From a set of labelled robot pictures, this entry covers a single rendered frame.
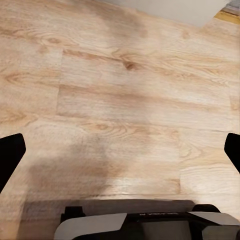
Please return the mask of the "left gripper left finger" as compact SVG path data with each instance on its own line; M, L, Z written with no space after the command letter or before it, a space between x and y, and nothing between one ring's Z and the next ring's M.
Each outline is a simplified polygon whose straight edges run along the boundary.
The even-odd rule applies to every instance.
M0 193L26 152L21 133L0 138Z

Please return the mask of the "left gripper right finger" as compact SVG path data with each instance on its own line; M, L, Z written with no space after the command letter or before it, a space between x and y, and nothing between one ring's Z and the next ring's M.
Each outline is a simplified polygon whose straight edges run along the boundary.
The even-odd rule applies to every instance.
M224 151L240 173L240 135L229 133L227 135Z

